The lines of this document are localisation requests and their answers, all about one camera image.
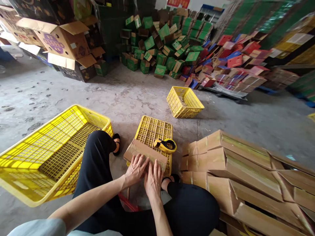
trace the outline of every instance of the human hand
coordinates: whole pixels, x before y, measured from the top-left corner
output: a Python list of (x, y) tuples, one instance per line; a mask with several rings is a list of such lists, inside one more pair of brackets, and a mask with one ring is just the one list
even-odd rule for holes
[(161, 199), (161, 184), (163, 174), (158, 160), (154, 161), (154, 166), (149, 162), (148, 173), (144, 173), (144, 188), (150, 202)]
[(150, 158), (147, 157), (142, 164), (144, 158), (144, 155), (141, 155), (140, 153), (136, 156), (132, 156), (128, 170), (125, 173), (126, 187), (130, 187), (131, 185), (138, 183), (142, 179), (144, 169), (150, 161)]

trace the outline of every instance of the pallet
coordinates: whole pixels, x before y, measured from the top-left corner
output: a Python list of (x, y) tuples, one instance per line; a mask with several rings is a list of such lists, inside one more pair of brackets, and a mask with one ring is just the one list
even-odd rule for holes
[(263, 90), (268, 95), (274, 95), (274, 94), (278, 93), (278, 91), (272, 90), (271, 88), (266, 88), (264, 86), (259, 86), (256, 88), (256, 90)]
[(221, 91), (218, 91), (214, 88), (208, 88), (208, 87), (203, 87), (203, 86), (199, 86), (198, 87), (198, 90), (206, 90), (206, 91), (210, 91), (210, 92), (213, 92), (215, 93), (215, 95), (217, 97), (227, 97), (229, 99), (232, 99), (234, 102), (236, 102), (237, 104), (243, 104), (244, 102), (247, 102), (247, 98), (246, 97), (243, 97), (243, 98), (239, 98), (239, 97), (234, 97), (232, 95), (229, 95), (229, 94), (226, 94), (224, 92), (221, 92)]

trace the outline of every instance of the yellow crate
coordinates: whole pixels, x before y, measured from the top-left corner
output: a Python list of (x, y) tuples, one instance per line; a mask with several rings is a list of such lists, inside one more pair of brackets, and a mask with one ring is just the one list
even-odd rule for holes
[(159, 138), (162, 140), (167, 138), (173, 139), (173, 126), (165, 121), (149, 116), (143, 116), (135, 135), (135, 139), (167, 157), (164, 176), (169, 177), (172, 172), (172, 154), (167, 154), (153, 146), (154, 141)]
[(88, 135), (111, 120), (73, 105), (0, 154), (0, 185), (29, 207), (72, 194)]
[(315, 113), (309, 114), (308, 117), (315, 122)]
[(202, 109), (203, 104), (199, 101), (191, 88), (173, 86), (167, 96), (167, 102), (175, 118), (194, 118)]

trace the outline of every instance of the gray concrete floor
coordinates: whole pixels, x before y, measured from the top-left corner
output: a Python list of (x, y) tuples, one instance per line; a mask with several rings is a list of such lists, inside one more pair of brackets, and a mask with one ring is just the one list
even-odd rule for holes
[[(7, 50), (21, 53), (19, 49)], [(221, 129), (282, 155), (292, 155), (315, 169), (315, 123), (307, 118), (315, 109), (285, 91), (275, 96), (254, 91), (248, 96), (249, 104), (238, 105), (229, 99), (195, 90), (205, 109), (196, 119), (175, 119), (166, 97), (172, 86), (183, 86), (183, 82), (169, 76), (159, 79), (152, 73), (132, 72), (115, 63), (106, 78), (96, 77), (90, 83), (83, 83), (65, 78), (60, 72), (25, 55), (15, 62), (0, 64), (7, 68), (5, 74), (0, 74), (0, 152), (69, 106), (80, 104), (108, 116), (114, 132), (122, 137), (122, 154), (110, 157), (113, 178), (127, 169), (122, 156), (143, 115), (170, 122), (179, 151), (183, 143)], [(172, 172), (178, 171), (179, 159), (179, 152), (176, 152)], [(166, 195), (163, 196), (165, 201), (169, 198)], [(148, 207), (142, 183), (131, 188), (130, 197), (133, 203)], [(29, 208), (0, 188), (1, 235), (24, 222), (48, 217), (70, 199), (71, 196), (66, 196)]]

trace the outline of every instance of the leg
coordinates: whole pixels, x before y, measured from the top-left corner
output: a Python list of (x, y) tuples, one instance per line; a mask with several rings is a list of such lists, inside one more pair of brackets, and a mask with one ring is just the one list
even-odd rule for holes
[[(104, 131), (97, 130), (89, 135), (85, 145), (78, 183), (73, 195), (74, 198), (113, 180), (109, 167), (109, 154), (116, 147), (116, 143)], [(114, 226), (112, 221), (123, 212), (124, 209), (120, 199), (115, 196), (76, 229), (92, 234), (105, 231), (110, 226)]]
[[(195, 185), (170, 182), (167, 191), (172, 199), (164, 205), (164, 210), (173, 235), (208, 236), (219, 222), (220, 208), (216, 199)], [(128, 234), (156, 235), (152, 210), (126, 215)], [(141, 226), (132, 227), (138, 225), (137, 222), (141, 222)]]

